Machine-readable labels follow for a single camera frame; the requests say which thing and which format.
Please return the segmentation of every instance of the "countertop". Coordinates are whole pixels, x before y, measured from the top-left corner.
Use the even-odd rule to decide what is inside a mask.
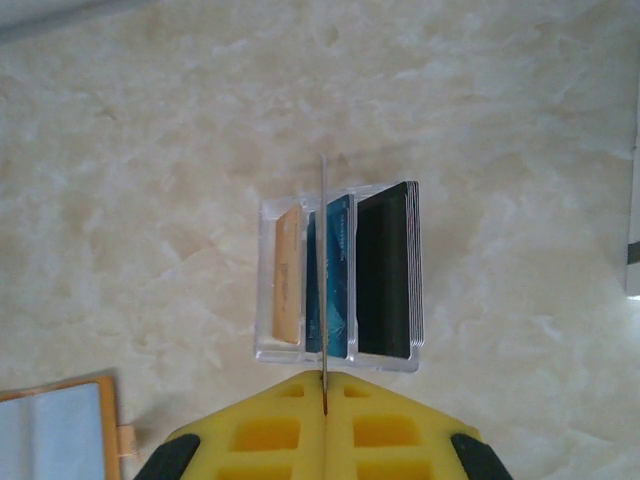
[[[0,45],[0,390],[115,369],[146,456],[299,371],[253,358],[257,212],[325,153],[421,186],[422,366],[351,373],[516,479],[637,478],[639,40],[625,0],[176,0]]]

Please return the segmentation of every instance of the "yellow foam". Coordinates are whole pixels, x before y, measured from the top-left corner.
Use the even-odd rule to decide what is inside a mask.
[[[451,445],[478,431],[437,410],[345,373],[296,375],[186,425],[200,437],[182,480],[467,480]]]

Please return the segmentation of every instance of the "stack of black cards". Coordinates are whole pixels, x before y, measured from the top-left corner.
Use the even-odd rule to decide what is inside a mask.
[[[328,198],[329,363],[417,370],[424,343],[417,182],[350,188]],[[255,343],[261,360],[319,359],[319,207],[317,196],[262,204]]]

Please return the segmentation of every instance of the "black rubber corner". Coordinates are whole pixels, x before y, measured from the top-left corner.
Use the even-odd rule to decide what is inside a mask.
[[[513,480],[493,449],[464,433],[451,435],[460,463],[469,480]]]
[[[135,480],[180,480],[200,445],[193,433],[163,443],[153,452]]]

